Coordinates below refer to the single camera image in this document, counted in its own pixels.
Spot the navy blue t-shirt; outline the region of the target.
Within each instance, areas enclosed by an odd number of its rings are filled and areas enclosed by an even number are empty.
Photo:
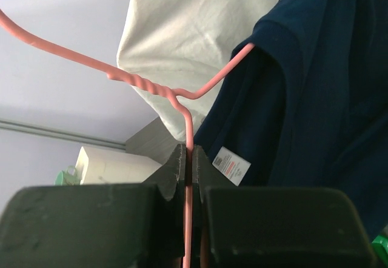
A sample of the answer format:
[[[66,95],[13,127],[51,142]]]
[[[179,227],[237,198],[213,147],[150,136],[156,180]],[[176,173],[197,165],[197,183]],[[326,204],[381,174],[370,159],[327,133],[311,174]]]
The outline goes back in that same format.
[[[254,26],[194,142],[249,163],[244,186],[343,191],[387,226],[387,0],[279,0]]]

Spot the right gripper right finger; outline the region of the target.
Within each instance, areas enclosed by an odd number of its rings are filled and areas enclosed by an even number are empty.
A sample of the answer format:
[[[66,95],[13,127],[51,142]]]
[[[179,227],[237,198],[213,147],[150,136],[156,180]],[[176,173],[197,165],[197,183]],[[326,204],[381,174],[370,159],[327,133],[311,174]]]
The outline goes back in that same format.
[[[341,191],[238,187],[193,150],[193,267],[377,267]]]

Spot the pink hanger of navy shirt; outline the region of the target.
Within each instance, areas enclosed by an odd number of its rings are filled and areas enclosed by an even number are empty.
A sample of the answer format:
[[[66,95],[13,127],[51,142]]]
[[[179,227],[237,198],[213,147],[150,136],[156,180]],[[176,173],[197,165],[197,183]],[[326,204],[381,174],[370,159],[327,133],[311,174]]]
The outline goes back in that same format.
[[[179,111],[186,124],[186,174],[185,174],[185,191],[184,191],[184,249],[185,254],[182,258],[181,266],[183,268],[190,268],[191,253],[192,253],[192,222],[193,222],[193,121],[190,111],[184,107],[179,101],[178,97],[182,96],[190,100],[199,99],[209,92],[217,85],[234,67],[237,66],[254,48],[252,43],[245,45],[242,50],[232,58],[224,68],[222,68],[208,83],[195,92],[190,92],[185,89],[171,89],[164,85],[153,83],[148,79],[142,78],[139,75],[130,74],[119,68],[108,65],[104,62],[93,59],[89,56],[80,54],[73,50],[67,49],[60,45],[46,41],[30,32],[24,30],[22,27],[13,22],[4,12],[1,12],[1,27],[8,31],[11,35],[19,40],[33,47],[36,47],[53,55],[68,59],[87,67],[102,71],[107,74],[109,79],[115,81],[126,82],[130,85],[136,86],[153,95],[159,95],[167,98],[171,105]]]

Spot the white t-shirt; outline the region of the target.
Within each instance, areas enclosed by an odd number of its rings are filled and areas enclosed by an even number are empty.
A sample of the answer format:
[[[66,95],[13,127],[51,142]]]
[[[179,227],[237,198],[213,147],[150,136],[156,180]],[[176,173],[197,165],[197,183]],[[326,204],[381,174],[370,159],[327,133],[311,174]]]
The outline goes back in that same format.
[[[171,89],[197,91],[278,1],[130,0],[117,66]]]

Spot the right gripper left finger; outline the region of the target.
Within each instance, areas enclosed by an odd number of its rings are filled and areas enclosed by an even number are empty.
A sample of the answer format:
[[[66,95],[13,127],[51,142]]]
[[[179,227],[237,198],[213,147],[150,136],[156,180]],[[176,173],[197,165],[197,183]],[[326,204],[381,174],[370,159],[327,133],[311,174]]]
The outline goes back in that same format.
[[[2,267],[178,267],[186,147],[143,183],[35,186],[1,216]]]

